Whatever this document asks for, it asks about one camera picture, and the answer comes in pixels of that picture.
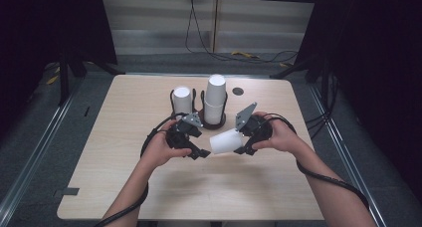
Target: gray floor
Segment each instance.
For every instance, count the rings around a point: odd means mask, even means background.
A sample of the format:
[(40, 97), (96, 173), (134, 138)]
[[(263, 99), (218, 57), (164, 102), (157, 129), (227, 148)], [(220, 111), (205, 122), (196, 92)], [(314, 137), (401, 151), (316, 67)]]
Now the gray floor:
[[(270, 59), (274, 55), (262, 55)], [(267, 77), (283, 70), (278, 63), (248, 64), (218, 61), (206, 54), (120, 56), (117, 69), (132, 73), (155, 74), (223, 74)], [(305, 82), (306, 72), (296, 72), (287, 77), (298, 98), (304, 119), (319, 115), (310, 86)], [(40, 140), (60, 98), (59, 83), (45, 85), (45, 79), (34, 92), (22, 118), (15, 124), (7, 138), (1, 140), (0, 196), (4, 199), (16, 180), (33, 149)], [(40, 165), (19, 201), (8, 226), (93, 226), (95, 221), (64, 221), (56, 211), (61, 198), (57, 190), (67, 187), (85, 142), (100, 111), (112, 76), (90, 65), (84, 79), (76, 89), (63, 122), (48, 146)], [(364, 127), (358, 124), (347, 99), (339, 92), (333, 119), (356, 163), (371, 195), (374, 197), (386, 226), (422, 226), (422, 208), (414, 198), (388, 159), (371, 141)], [(350, 181), (347, 171), (325, 128), (313, 139), (318, 155), (341, 177)], [(207, 222), (160, 222), (159, 226), (208, 226)], [(234, 226), (274, 226), (274, 222), (228, 222)], [(323, 221), (278, 221), (277, 226), (325, 226)]]

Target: white paper cup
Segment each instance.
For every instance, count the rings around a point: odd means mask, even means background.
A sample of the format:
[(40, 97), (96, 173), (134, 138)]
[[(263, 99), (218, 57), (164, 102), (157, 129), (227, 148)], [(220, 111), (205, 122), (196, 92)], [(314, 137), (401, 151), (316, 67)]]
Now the white paper cup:
[(243, 145), (242, 136), (235, 128), (210, 137), (214, 154), (233, 151)]
[(205, 101), (211, 106), (222, 106), (226, 100), (226, 80), (222, 75), (212, 75), (208, 79)]
[(174, 112), (176, 114), (192, 113), (192, 97), (189, 88), (186, 86), (179, 86), (173, 92)]
[(221, 121), (221, 114), (224, 106), (211, 106), (206, 101), (204, 102), (204, 120), (208, 124), (218, 124)]

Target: wooden table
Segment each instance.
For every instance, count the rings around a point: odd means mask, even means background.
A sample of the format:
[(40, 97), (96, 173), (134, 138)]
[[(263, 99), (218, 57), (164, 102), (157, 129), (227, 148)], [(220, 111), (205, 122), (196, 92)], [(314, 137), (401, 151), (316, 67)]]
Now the wooden table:
[[(62, 219), (101, 219), (139, 159), (145, 137), (170, 116), (169, 94), (188, 86), (199, 94), (208, 77), (117, 76), (114, 78), (69, 187)], [(235, 114), (257, 102), (256, 111), (281, 114), (312, 146), (292, 86), (287, 81), (227, 78), (227, 121), (217, 130), (201, 128), (191, 141), (211, 151), (209, 137), (235, 126)], [(236, 96), (234, 88), (244, 93)], [(199, 95), (196, 107), (201, 110)], [(207, 158), (173, 158), (149, 180), (139, 213), (147, 220), (316, 220), (317, 202), (288, 153), (263, 149), (254, 156), (236, 153)]]

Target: forearm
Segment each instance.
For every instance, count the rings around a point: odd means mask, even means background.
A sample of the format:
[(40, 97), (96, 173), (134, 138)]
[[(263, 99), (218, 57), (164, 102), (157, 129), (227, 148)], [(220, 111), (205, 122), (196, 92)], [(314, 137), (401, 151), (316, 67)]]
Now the forearm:
[[(127, 208), (132, 205), (143, 193), (149, 177), (151, 176), (153, 168), (149, 167), (144, 161), (139, 161), (127, 180), (124, 187), (121, 189), (117, 198), (114, 200), (108, 211), (105, 213), (103, 219)], [(111, 222), (107, 226), (136, 226), (139, 208), (131, 211), (127, 215)]]
[[(293, 155), (311, 172), (341, 180), (304, 142), (298, 144)], [(328, 226), (375, 226), (366, 207), (355, 193), (310, 176), (307, 176), (307, 180)]]

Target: black cable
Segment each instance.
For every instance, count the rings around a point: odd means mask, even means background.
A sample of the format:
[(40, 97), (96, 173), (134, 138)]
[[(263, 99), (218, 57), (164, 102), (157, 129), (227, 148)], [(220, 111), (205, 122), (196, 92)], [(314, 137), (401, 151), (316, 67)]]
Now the black cable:
[(266, 114), (264, 114), (264, 116), (266, 116), (266, 115), (275, 115), (276, 117), (272, 116), (272, 117), (266, 119), (265, 121), (263, 121), (260, 124), (260, 126), (263, 126), (265, 123), (267, 123), (271, 120), (278, 119), (278, 120), (284, 122), (294, 133), (296, 133), (295, 127), (286, 118), (284, 118), (282, 115), (277, 114), (277, 113), (266, 113)]
[(311, 129), (313, 129), (313, 128), (315, 128), (319, 125), (319, 128), (311, 136), (311, 139), (314, 139), (319, 134), (319, 132), (322, 130), (322, 128), (329, 121), (329, 118), (331, 117), (331, 115), (333, 113), (334, 105), (335, 105), (335, 101), (336, 101), (336, 97), (337, 97), (337, 93), (338, 93), (338, 80), (336, 80), (334, 78), (334, 74), (331, 74), (331, 85), (330, 85), (330, 87), (331, 87), (332, 98), (331, 98), (331, 104), (329, 105), (329, 107), (327, 107), (326, 111), (323, 114), (321, 114), (320, 116), (306, 121), (306, 123), (310, 123), (310, 122), (316, 121), (316, 120), (318, 120), (319, 118), (322, 117), (322, 120), (320, 120), (319, 122), (317, 122), (313, 126), (308, 127), (308, 130), (311, 130)]
[[(142, 149), (140, 151), (140, 157), (143, 156), (143, 153), (145, 152), (146, 148), (149, 145), (149, 142), (152, 140), (152, 138), (159, 133), (160, 131), (167, 131), (167, 130), (158, 130), (162, 125), (164, 125), (166, 122), (168, 122), (170, 119), (173, 119), (175, 117), (177, 117), (178, 115), (182, 115), (185, 116), (186, 113), (176, 113), (173, 114), (171, 116), (169, 116), (168, 118), (166, 118), (164, 121), (162, 121), (156, 128), (154, 128), (151, 133), (146, 137), (145, 142), (143, 143)], [(139, 207), (146, 199), (146, 196), (148, 196), (148, 190), (149, 190), (149, 185), (148, 182), (146, 182), (146, 186), (145, 189), (142, 192), (142, 195), (139, 197), (139, 199), (137, 199), (132, 205), (128, 206), (127, 208), (111, 215), (110, 217), (102, 220), (101, 222), (99, 222), (98, 224), (95, 225), (95, 227), (101, 227), (101, 226), (106, 226), (107, 224), (123, 217), (124, 215), (130, 213), (131, 211), (135, 210), (137, 207)]]
[(369, 210), (369, 203), (368, 200), (366, 199), (366, 196), (364, 194), (362, 194), (362, 192), (360, 192), (360, 190), (358, 190), (356, 187), (348, 184), (347, 182), (344, 182), (342, 180), (338, 180), (329, 176), (325, 176), (325, 175), (321, 175), (321, 174), (317, 174), (314, 172), (311, 172), (310, 170), (304, 168), (298, 161), (296, 161), (296, 164), (298, 166), (298, 169), (301, 173), (311, 176), (313, 178), (316, 178), (318, 180), (322, 180), (322, 181), (326, 181), (329, 182), (331, 184), (337, 185), (339, 187), (345, 188), (353, 193), (355, 193), (357, 195), (357, 197), (359, 197), (359, 199), (362, 201), (363, 205), (366, 207), (366, 209)]
[[(247, 59), (236, 59), (236, 58), (232, 58), (232, 57), (227, 57), (227, 56), (223, 56), (223, 55), (219, 55), (219, 54), (215, 54), (215, 53), (211, 53), (208, 51), (208, 49), (205, 47), (204, 41), (202, 40), (202, 35), (201, 35), (201, 31), (199, 29), (199, 24), (198, 24), (198, 19), (196, 18), (196, 12), (195, 12), (195, 7), (193, 4), (193, 0), (190, 0), (191, 2), (191, 10), (190, 10), (190, 15), (189, 15), (189, 23), (188, 23), (188, 27), (187, 27), (187, 31), (186, 31), (186, 37), (185, 37), (185, 47), (186, 49), (193, 54), (203, 54), (206, 53), (208, 54), (210, 57), (219, 60), (219, 61), (239, 61), (239, 62), (245, 62), (245, 63), (250, 63), (250, 64), (266, 64), (266, 63), (280, 63), (280, 62), (285, 62), (288, 61), (292, 58), (294, 58), (298, 52), (297, 51), (282, 51), (279, 52), (278, 54), (276, 54), (276, 56), (271, 59), (271, 60), (262, 60), (262, 59), (257, 59), (257, 60), (247, 60)], [(189, 38), (189, 31), (190, 31), (190, 24), (191, 24), (191, 20), (192, 20), (192, 15), (194, 17), (195, 23), (196, 23), (196, 29), (198, 32), (198, 36), (199, 36), (199, 40), (201, 41), (201, 45), (202, 48), (205, 50), (205, 52), (194, 52), (192, 50), (189, 49), (188, 45), (187, 45), (187, 41)], [(279, 57), (281, 54), (284, 53), (294, 53), (293, 55), (291, 55), (290, 57), (283, 59), (283, 60), (279, 60), (276, 61), (277, 57)]]

